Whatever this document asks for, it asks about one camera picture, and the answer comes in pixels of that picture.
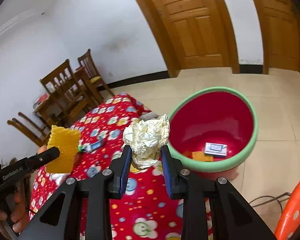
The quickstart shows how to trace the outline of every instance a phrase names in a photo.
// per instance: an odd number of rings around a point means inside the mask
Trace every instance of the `crumpled paper ball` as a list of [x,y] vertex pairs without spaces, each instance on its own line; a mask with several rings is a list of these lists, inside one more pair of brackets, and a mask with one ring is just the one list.
[[158,161],[160,149],[168,143],[170,124],[168,115],[159,120],[141,120],[123,131],[123,141],[132,149],[132,160],[140,169],[148,168]]

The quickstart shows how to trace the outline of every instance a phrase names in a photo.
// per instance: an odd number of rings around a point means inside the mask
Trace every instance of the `white wall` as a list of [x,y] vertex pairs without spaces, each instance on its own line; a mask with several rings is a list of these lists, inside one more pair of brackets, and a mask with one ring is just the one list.
[[253,0],[225,0],[234,28],[240,64],[263,64],[259,19]]
[[24,22],[0,37],[0,160],[3,162],[36,153],[37,145],[6,122],[17,117],[19,111],[36,120],[32,105],[45,92],[39,80],[68,55],[45,16]]
[[107,83],[167,70],[135,0],[58,0],[48,14],[70,51],[72,68],[90,48]]

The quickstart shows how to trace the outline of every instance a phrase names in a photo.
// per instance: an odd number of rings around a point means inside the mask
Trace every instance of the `metal screw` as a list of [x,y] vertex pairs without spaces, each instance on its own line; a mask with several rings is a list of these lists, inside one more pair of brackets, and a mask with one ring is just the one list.
[[67,180],[66,180],[66,183],[68,184],[68,185],[71,185],[71,184],[73,184],[75,182],[75,179],[74,178],[68,178]]
[[218,178],[218,182],[219,182],[220,184],[226,184],[226,183],[227,183],[227,179],[224,178],[224,177],[220,177],[220,178]]
[[102,171],[102,174],[105,175],[105,176],[108,176],[108,175],[110,175],[111,173],[112,173],[112,171],[109,170],[109,169],[105,169],[105,170]]
[[188,169],[182,169],[182,170],[180,171],[180,173],[181,173],[182,175],[186,176],[186,175],[189,175],[189,174],[190,174],[190,171],[189,171]]

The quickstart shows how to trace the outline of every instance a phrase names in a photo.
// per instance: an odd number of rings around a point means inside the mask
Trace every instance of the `small box in bin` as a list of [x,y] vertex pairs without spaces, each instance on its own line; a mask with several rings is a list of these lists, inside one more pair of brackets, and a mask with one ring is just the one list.
[[219,143],[206,143],[204,148],[204,153],[206,155],[211,155],[216,157],[226,157],[227,145],[219,144]]

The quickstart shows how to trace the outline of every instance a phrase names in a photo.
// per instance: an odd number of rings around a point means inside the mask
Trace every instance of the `red floral tablecloth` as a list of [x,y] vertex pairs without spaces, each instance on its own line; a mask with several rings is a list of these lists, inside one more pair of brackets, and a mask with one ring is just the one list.
[[[138,117],[150,112],[141,102],[128,94],[117,95],[76,122],[71,129],[81,132],[80,144],[91,144],[103,138],[106,144],[85,153],[69,175],[78,180],[91,178],[109,167],[111,160],[121,156],[122,133]],[[49,174],[45,166],[39,169],[34,182],[30,208],[37,212],[67,175]],[[83,202],[80,239],[85,239],[87,201]],[[209,239],[212,239],[208,201],[207,220]],[[149,169],[130,170],[127,190],[121,200],[110,201],[112,237],[114,240],[142,238],[179,240],[182,226],[183,200],[170,200],[165,189],[161,161]]]

